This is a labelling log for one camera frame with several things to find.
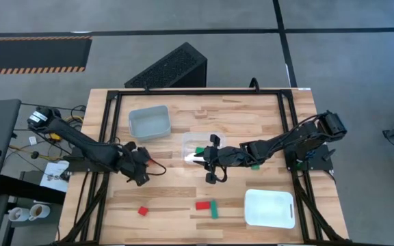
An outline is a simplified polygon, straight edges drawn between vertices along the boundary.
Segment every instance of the gray floor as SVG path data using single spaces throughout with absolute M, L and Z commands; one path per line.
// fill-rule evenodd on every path
M 391 0 L 280 4 L 286 28 L 394 27 Z M 0 0 L 0 32 L 224 27 L 276 27 L 272 2 Z M 332 147 L 350 237 L 394 245 L 394 147 L 381 133 L 394 122 L 394 33 L 290 34 L 288 41 L 298 86 L 311 87 L 318 110 L 338 112 L 349 130 Z M 262 87 L 289 85 L 276 34 L 95 37 L 84 73 L 0 75 L 0 98 L 63 107 L 85 104 L 91 88 L 122 87 L 183 42 L 208 57 L 210 87 L 244 87 L 251 77 Z M 21 109 L 18 128 L 25 128 L 31 110 Z M 21 133 L 13 143 L 25 144 L 28 136 Z M 3 173 L 18 176 L 31 169 L 15 156 Z M 49 243 L 55 227 L 17 230 L 14 245 Z

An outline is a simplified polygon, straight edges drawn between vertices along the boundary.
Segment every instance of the red block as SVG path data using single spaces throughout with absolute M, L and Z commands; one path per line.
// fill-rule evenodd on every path
M 145 216 L 148 213 L 148 208 L 145 207 L 140 207 L 140 209 L 137 211 L 138 214 Z
M 211 202 L 196 202 L 196 210 L 210 209 Z

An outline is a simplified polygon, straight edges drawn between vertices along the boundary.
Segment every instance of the white cup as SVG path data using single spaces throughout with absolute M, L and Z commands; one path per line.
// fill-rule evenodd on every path
M 28 220 L 33 221 L 37 218 L 45 218 L 49 215 L 49 207 L 43 204 L 36 204 L 30 209 L 30 217 Z
M 26 221 L 30 216 L 28 208 L 13 208 L 8 211 L 8 219 L 10 221 Z

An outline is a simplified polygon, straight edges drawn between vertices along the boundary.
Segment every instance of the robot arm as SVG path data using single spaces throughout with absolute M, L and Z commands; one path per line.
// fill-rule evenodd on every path
M 241 143 L 240 148 L 228 146 L 218 149 L 220 139 L 212 135 L 213 146 L 208 146 L 202 153 L 195 155 L 195 157 L 203 157 L 205 161 L 195 162 L 209 171 L 206 181 L 215 184 L 217 181 L 227 180 L 227 167 L 261 165 L 279 150 L 285 150 L 291 160 L 307 162 L 314 157 L 315 150 L 323 143 L 340 140 L 346 133 L 338 115 L 327 111 L 305 119 L 287 133 L 270 140 Z M 222 168 L 224 172 L 224 178 L 221 180 L 215 175 L 216 167 Z
M 80 149 L 82 155 L 105 172 L 121 172 L 138 186 L 149 181 L 146 163 L 151 159 L 145 148 L 136 148 L 134 142 L 125 146 L 99 143 L 66 123 L 54 108 L 37 107 L 27 120 L 28 128 L 35 133 L 55 133 Z

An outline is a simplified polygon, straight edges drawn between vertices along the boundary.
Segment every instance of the wooden tabletop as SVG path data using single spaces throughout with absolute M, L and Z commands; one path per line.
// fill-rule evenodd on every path
M 82 132 L 93 139 L 99 138 L 106 93 L 106 89 L 90 92 Z M 316 114 L 310 90 L 293 89 L 293 98 L 299 121 Z M 163 176 L 151 176 L 150 181 L 142 187 L 127 182 L 128 178 L 122 174 L 110 176 L 101 244 L 302 242 L 297 208 L 294 229 L 251 226 L 244 221 L 244 195 L 248 189 L 287 191 L 294 196 L 291 175 L 285 168 L 282 152 L 277 152 L 262 164 L 260 170 L 228 168 L 227 182 L 215 185 L 205 182 L 207 171 L 201 166 L 187 164 L 181 158 L 182 136 L 186 132 L 221 132 L 226 136 L 228 146 L 270 139 L 283 133 L 276 96 L 124 96 L 117 130 L 122 144 L 135 141 L 129 134 L 129 112 L 157 105 L 168 107 L 171 135 L 136 143 L 145 146 L 151 156 L 164 164 L 168 171 Z M 289 116 L 287 102 L 285 106 Z M 161 171 L 151 166 L 148 170 L 152 173 Z M 73 226 L 83 177 L 84 174 L 75 174 L 70 178 L 60 219 L 62 236 Z M 311 172 L 311 180 L 319 211 L 338 234 L 347 238 L 334 182 L 321 171 Z M 89 181 L 86 182 L 80 214 L 86 205 L 88 187 Z M 212 199 L 218 203 L 219 219 L 212 219 L 210 210 L 195 209 L 195 202 Z M 149 209 L 147 216 L 137 213 L 140 206 Z M 311 238 L 314 238 L 311 214 L 307 208 L 306 217 Z M 91 216 L 88 238 L 93 238 L 95 218 L 96 211 Z

